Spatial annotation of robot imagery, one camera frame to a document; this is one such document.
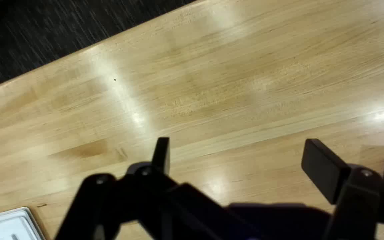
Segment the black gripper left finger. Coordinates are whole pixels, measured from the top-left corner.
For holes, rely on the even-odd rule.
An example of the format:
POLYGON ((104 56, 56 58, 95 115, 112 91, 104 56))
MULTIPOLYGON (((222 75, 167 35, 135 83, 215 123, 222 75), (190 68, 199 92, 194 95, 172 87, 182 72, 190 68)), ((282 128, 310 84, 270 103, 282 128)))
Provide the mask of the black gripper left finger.
POLYGON ((86 178, 56 234, 56 240, 116 240, 138 222, 155 240, 223 240, 228 214, 190 184, 168 176, 170 139, 159 138, 150 162, 126 175, 86 178))

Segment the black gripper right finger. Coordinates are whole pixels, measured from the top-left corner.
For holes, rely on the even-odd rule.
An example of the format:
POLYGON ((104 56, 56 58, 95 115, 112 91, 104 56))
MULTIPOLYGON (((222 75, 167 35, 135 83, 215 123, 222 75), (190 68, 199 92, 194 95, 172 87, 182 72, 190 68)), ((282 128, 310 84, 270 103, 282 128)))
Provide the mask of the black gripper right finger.
POLYGON ((307 139, 302 170, 335 207, 324 240, 375 240, 384 224, 384 174, 348 164, 319 139, 307 139))

